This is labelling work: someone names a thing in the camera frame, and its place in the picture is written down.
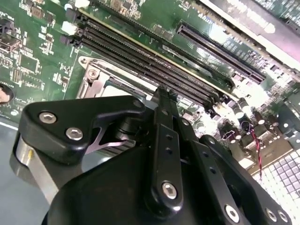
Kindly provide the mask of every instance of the black metal bracket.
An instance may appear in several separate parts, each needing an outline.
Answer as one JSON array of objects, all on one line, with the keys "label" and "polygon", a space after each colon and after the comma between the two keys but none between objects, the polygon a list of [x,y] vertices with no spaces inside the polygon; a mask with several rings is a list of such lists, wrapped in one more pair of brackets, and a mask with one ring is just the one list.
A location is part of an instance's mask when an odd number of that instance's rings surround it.
[{"label": "black metal bracket", "polygon": [[[93,128],[104,129],[124,116],[138,116],[144,111],[145,106],[132,96],[33,103],[23,110],[19,132],[29,146],[58,162],[75,164],[91,144]],[[53,114],[57,121],[43,122],[42,113]],[[80,140],[66,135],[69,128],[80,130]]]},{"label": "black metal bracket", "polygon": [[[34,103],[24,109],[16,140],[22,148],[16,144],[15,149],[41,189],[49,183],[58,190],[47,198],[52,202],[45,219],[49,225],[97,224],[102,218],[112,225],[150,220],[166,225],[291,224],[216,139],[197,139],[178,113],[176,94],[159,87],[152,101],[155,110],[131,96]],[[94,128],[101,128],[100,147],[128,139],[136,146],[77,177],[80,173],[72,169],[64,173],[70,178],[57,176],[60,169],[78,168]],[[185,157],[188,164],[182,162]],[[80,219],[74,220],[74,214]]]}]

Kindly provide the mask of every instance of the green circuit board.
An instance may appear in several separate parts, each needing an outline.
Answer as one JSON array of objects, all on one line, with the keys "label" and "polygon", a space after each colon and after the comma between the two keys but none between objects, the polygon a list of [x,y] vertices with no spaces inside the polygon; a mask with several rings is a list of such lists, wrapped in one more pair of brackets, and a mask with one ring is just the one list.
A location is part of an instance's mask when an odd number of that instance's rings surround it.
[{"label": "green circuit board", "polygon": [[[130,3],[130,10],[125,10],[126,7],[123,6],[125,2]],[[231,67],[220,62],[204,50],[197,48],[179,34],[176,34],[178,25],[182,21],[186,22],[210,39],[219,42],[225,49],[239,56],[246,63],[254,66],[266,76],[266,80],[260,85],[250,84],[250,86],[248,86],[246,84],[247,82],[236,82],[238,97],[248,97],[249,101],[255,107],[262,105],[262,111],[269,108],[267,105],[270,106],[278,103],[293,89],[293,82],[289,76],[284,75],[279,78],[278,74],[280,72],[277,71],[274,73],[274,71],[270,70],[272,64],[268,64],[264,57],[237,38],[223,32],[220,26],[214,24],[208,17],[198,13],[197,10],[192,8],[191,3],[192,0],[100,0],[95,6],[81,10],[93,18],[121,31],[130,38],[137,40],[148,48],[153,49],[155,52],[167,56],[181,66],[185,64],[181,58],[166,51],[162,45],[156,43],[146,34],[137,32],[132,27],[128,27],[128,24],[116,20],[115,16],[107,11],[107,8],[110,8],[124,17],[129,17],[149,31],[156,33],[160,37],[195,56],[200,65],[207,65],[216,72],[212,74],[213,77],[219,77],[221,75],[232,78],[234,72]],[[197,75],[203,77],[203,74],[205,73],[198,73]],[[267,96],[264,98],[264,104],[261,104],[257,99],[263,95],[263,92]]]},{"label": "green circuit board", "polygon": [[[0,52],[0,83],[10,87],[15,98],[0,105],[0,115],[18,122],[29,103],[75,98],[84,70],[76,58],[90,55],[88,49],[64,46],[59,39],[65,20],[63,7],[45,1],[37,4],[44,16],[37,17],[20,0],[7,1],[0,7],[1,18],[14,22],[15,35],[22,47],[11,53]],[[52,22],[45,15],[52,15]]]},{"label": "green circuit board", "polygon": [[[130,17],[151,32],[198,58],[199,65],[209,66],[214,73],[208,75],[207,71],[201,68],[195,71],[181,57],[168,51],[163,45],[144,33],[124,25],[105,7],[90,6],[79,10],[230,92],[221,78],[232,77],[232,69],[176,34],[178,24],[181,21],[187,22],[267,76],[260,86],[248,86],[241,82],[237,83],[236,87],[237,96],[248,96],[250,102],[251,98],[252,102],[255,102],[257,95],[262,93],[257,90],[262,90],[267,97],[258,105],[264,104],[262,107],[264,110],[269,110],[293,89],[291,79],[275,81],[277,75],[264,66],[263,58],[253,54],[248,46],[225,34],[222,28],[194,10],[191,7],[192,1],[127,0],[126,2],[131,4],[129,8],[133,5],[135,8],[126,12],[123,5],[120,9],[118,6],[123,2],[125,0],[102,0],[101,4],[118,9],[120,14]],[[80,55],[100,57],[84,47],[75,49],[60,43],[60,36],[65,34],[61,26],[66,20],[64,9],[66,3],[67,0],[11,0],[0,6],[0,18],[13,21],[15,35],[22,40],[22,46],[18,50],[8,54],[0,53],[0,83],[10,87],[15,95],[11,102],[0,105],[1,116],[18,122],[22,109],[31,102],[75,98],[84,74],[84,69],[78,63],[78,57]],[[185,104],[184,107],[195,108],[192,104]]]}]

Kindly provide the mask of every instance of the cable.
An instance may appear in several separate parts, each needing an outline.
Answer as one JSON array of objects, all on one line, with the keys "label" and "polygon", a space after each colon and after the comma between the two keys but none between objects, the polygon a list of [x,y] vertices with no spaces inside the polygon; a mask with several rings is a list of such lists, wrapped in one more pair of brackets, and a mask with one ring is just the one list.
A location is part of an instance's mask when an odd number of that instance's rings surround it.
[{"label": "cable", "polygon": [[262,166],[262,156],[261,156],[261,149],[259,147],[259,140],[254,132],[254,129],[251,130],[251,135],[253,137],[253,139],[255,140],[256,143],[256,150],[258,153],[258,166],[259,166],[259,175],[260,175],[260,180],[262,181],[262,177],[263,177],[263,166]]}]

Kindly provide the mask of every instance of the screw hole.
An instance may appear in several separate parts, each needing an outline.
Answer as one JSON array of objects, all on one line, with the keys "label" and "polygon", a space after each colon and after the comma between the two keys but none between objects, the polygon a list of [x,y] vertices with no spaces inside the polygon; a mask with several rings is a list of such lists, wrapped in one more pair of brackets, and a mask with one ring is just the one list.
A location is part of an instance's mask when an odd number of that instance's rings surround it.
[{"label": "screw hole", "polygon": [[170,141],[173,139],[173,137],[171,135],[166,135],[166,138]]},{"label": "screw hole", "polygon": [[170,155],[173,153],[173,151],[170,149],[170,148],[168,148],[168,147],[166,147],[166,149],[165,149]]},{"label": "screw hole", "polygon": [[214,168],[210,168],[210,171],[213,173],[213,174],[216,174],[217,172],[216,172],[216,170],[214,169]]}]

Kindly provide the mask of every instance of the mounting hole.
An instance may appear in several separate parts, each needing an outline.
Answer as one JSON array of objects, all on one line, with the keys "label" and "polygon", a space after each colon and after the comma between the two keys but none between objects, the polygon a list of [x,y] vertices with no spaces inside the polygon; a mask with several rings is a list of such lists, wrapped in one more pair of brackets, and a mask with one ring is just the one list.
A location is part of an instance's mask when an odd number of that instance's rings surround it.
[{"label": "mounting hole", "polygon": [[213,174],[216,174],[217,173],[217,171],[214,169],[214,168],[210,168],[210,171],[213,173]]},{"label": "mounting hole", "polygon": [[170,141],[173,139],[173,137],[171,135],[166,135],[166,138]]},{"label": "mounting hole", "polygon": [[168,113],[168,111],[167,111],[166,109],[162,109],[161,112],[162,112],[164,115],[166,115],[166,116],[169,115],[169,113]]},{"label": "mounting hole", "polygon": [[13,90],[5,84],[0,83],[0,105],[10,102],[14,97]]},{"label": "mounting hole", "polygon": [[166,147],[166,152],[168,152],[170,155],[173,153],[173,151],[170,149],[170,148],[168,148],[168,147]]}]

